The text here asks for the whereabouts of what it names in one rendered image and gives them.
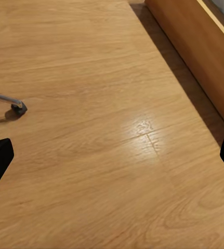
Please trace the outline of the swivel chair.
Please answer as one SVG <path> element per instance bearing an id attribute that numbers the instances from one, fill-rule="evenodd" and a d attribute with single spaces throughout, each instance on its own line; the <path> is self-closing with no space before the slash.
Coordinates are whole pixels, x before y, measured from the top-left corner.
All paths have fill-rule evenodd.
<path id="1" fill-rule="evenodd" d="M 0 101 L 11 103 L 11 109 L 19 116 L 27 111 L 27 107 L 21 100 L 0 95 Z"/>

